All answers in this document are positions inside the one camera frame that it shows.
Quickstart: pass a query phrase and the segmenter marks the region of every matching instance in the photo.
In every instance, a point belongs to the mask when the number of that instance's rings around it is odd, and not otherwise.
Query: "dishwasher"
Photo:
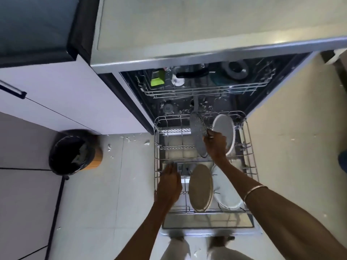
[[[195,149],[190,134],[190,113],[198,111],[209,128],[217,115],[230,116],[234,121],[236,137],[228,159],[258,181],[247,116],[271,96],[310,54],[120,72],[154,124],[149,129],[153,130],[155,142],[154,193],[160,173],[168,163],[176,162],[181,174],[183,189],[162,224],[161,234],[174,237],[262,233],[244,203],[230,210],[213,198],[211,206],[203,213],[192,208],[188,195],[190,173],[197,164],[204,164],[210,169],[214,164],[209,156],[203,158]]]

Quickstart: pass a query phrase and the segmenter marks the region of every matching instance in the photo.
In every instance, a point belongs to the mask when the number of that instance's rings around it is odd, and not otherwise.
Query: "silver bangle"
[[[250,190],[246,193],[245,197],[243,198],[244,203],[246,203],[246,199],[247,199],[248,195],[249,195],[251,192],[253,192],[254,190],[256,190],[256,189],[258,189],[258,188],[261,188],[261,187],[265,187],[265,188],[268,189],[268,187],[266,187],[265,185],[258,185],[258,186],[256,186],[256,187],[253,187],[252,189],[250,189]]]

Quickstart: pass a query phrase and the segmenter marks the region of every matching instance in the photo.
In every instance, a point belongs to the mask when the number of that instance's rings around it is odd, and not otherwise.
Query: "leg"
[[[253,260],[236,250],[225,247],[229,241],[234,239],[234,236],[213,237],[209,246],[208,258],[210,260]]]
[[[189,260],[189,244],[183,237],[171,238],[168,248],[165,250],[161,260]]]

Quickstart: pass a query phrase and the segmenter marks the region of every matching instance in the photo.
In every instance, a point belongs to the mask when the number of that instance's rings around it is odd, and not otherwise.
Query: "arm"
[[[228,161],[222,134],[209,131],[204,142],[207,152],[242,199],[260,185]],[[317,219],[276,192],[257,188],[247,196],[246,203],[286,259],[347,259],[347,249]]]
[[[177,167],[169,164],[160,175],[155,201],[149,214],[115,260],[150,258],[160,226],[181,191],[181,177],[177,173]]]

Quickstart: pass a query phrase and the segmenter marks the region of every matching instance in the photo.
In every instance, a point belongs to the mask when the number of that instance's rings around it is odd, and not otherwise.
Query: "dishwasher upper rack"
[[[255,163],[252,141],[250,138],[248,123],[247,123],[245,113],[242,111],[204,113],[202,114],[202,118],[205,124],[207,126],[210,126],[214,118],[219,114],[229,115],[235,122],[235,129],[236,129],[236,140],[234,145],[235,154],[234,155],[230,154],[227,156],[227,158],[229,160],[233,158],[240,158],[243,162],[243,172],[247,176],[259,181],[258,170]],[[154,193],[157,190],[157,186],[159,182],[159,177],[161,173],[161,163],[169,163],[169,162],[196,163],[201,161],[213,162],[209,156],[206,158],[202,158],[199,155],[197,155],[196,157],[178,158],[178,159],[160,157],[160,152],[163,150],[166,151],[166,150],[195,148],[194,145],[192,144],[183,144],[183,140],[182,140],[182,145],[163,146],[162,144],[160,144],[160,137],[189,135],[190,128],[189,126],[184,125],[184,121],[189,120],[189,117],[190,117],[189,114],[161,116],[156,118],[156,120],[154,121],[154,143],[155,143],[154,144]],[[179,120],[181,123],[180,127],[168,126],[172,121],[175,121],[174,123],[176,123],[177,120]],[[184,179],[184,182],[185,182],[185,178],[186,178],[185,176],[181,175],[181,179]],[[225,209],[218,204],[218,208],[208,209],[203,213],[199,213],[199,212],[196,212],[193,208],[191,208],[187,204],[187,201],[189,200],[187,190],[183,189],[180,195],[185,197],[185,201],[186,201],[185,206],[172,207],[171,210],[169,211],[170,214],[249,213],[249,210],[245,204],[233,210]]]
[[[183,98],[196,95],[218,95],[221,93],[245,94],[246,92],[254,93],[258,88],[265,87],[276,74],[276,68],[273,60],[260,59],[250,73],[251,78],[247,81],[235,81],[235,84],[225,86],[216,86],[209,76],[198,79],[186,79],[185,84],[176,87],[172,84],[172,73],[166,72],[165,84],[163,86],[151,87],[152,69],[137,70],[135,72],[135,82],[141,88],[146,96],[153,98]]]

